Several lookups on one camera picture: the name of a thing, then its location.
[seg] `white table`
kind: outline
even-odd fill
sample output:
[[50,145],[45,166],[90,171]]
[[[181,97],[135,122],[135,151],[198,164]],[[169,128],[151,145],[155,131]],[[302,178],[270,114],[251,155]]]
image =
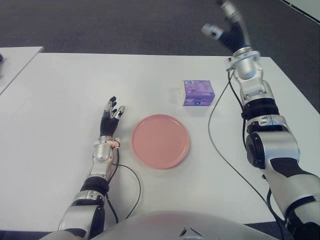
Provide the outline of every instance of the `white table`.
[[[38,54],[0,96],[0,189],[5,193],[1,197],[0,228],[57,229],[91,167],[101,114],[113,95],[126,106],[115,133],[121,141],[120,161],[132,167],[142,182],[135,215],[185,210],[240,223],[274,221],[257,194],[212,147],[207,130],[212,107],[183,107],[179,103],[181,81],[210,80],[215,104],[227,83],[225,58]],[[261,64],[280,111],[300,143],[301,166],[319,174],[318,113],[270,58],[263,57]],[[153,169],[134,156],[132,132],[141,119],[152,114],[171,115],[189,131],[189,152],[176,167]],[[211,130],[218,147],[266,195],[268,185],[261,172],[249,165],[242,149],[242,119],[230,92],[222,97],[213,118]],[[137,196],[135,177],[120,167],[109,191],[120,220]],[[114,218],[106,209],[112,225]]]
[[42,46],[0,47],[3,56],[0,62],[0,95],[42,49]]

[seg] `tissue box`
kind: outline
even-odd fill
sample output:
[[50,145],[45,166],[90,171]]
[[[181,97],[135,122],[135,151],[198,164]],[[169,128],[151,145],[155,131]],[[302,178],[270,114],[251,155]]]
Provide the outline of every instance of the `tissue box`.
[[210,106],[214,98],[215,93],[210,81],[183,81],[183,106]]

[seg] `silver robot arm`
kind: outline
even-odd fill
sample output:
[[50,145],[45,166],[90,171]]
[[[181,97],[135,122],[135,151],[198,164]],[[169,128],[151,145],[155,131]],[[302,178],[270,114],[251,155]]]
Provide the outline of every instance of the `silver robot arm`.
[[113,140],[119,119],[125,107],[113,109],[117,104],[112,97],[104,108],[100,137],[94,143],[92,168],[58,227],[58,231],[42,240],[88,240],[104,231],[105,198],[108,197],[109,182],[115,172],[115,163],[119,160],[120,140]]
[[249,162],[263,172],[294,239],[319,239],[320,178],[302,170],[300,150],[279,114],[269,84],[263,80],[260,54],[253,51],[243,18],[230,2],[221,5],[231,30],[206,23],[201,31],[233,52],[228,71],[240,85],[242,117],[247,120]]

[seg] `robot forearm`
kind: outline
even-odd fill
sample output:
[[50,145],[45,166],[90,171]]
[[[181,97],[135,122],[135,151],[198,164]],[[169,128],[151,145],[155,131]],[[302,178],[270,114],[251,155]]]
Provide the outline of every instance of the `robot forearm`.
[[116,98],[112,97],[105,106],[100,124],[100,137],[94,143],[92,168],[58,227],[58,232],[47,235],[51,239],[92,239],[104,230],[105,197],[109,191],[109,182],[119,160],[120,140],[113,140],[119,119],[125,108],[114,109]]
[[205,24],[202,32],[221,41],[233,52],[228,70],[234,69],[240,85],[242,117],[247,120],[249,133],[246,138],[247,158],[265,175],[294,238],[317,238],[320,231],[320,178],[303,171],[298,165],[300,150],[297,141],[285,118],[279,114],[269,84],[263,80],[260,54],[250,46],[240,13],[229,1],[225,1],[221,8],[231,24],[231,31],[225,33],[217,26]]

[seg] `robotic hand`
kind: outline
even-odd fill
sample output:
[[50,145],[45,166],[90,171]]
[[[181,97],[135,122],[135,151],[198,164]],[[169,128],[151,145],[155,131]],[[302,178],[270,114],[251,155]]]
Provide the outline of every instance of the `robotic hand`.
[[204,24],[201,31],[233,52],[227,71],[240,84],[242,117],[247,120],[247,158],[270,185],[285,226],[295,239],[320,236],[320,179],[302,170],[300,150],[286,120],[279,115],[269,84],[263,80],[260,53],[253,51],[243,18],[230,1],[221,5],[231,30]]
[[58,227],[57,232],[45,236],[44,240],[92,239],[104,230],[105,198],[108,197],[109,182],[112,179],[119,160],[120,140],[113,140],[119,119],[125,111],[124,106],[114,109],[116,97],[106,104],[101,124],[100,137],[94,143],[92,168]]

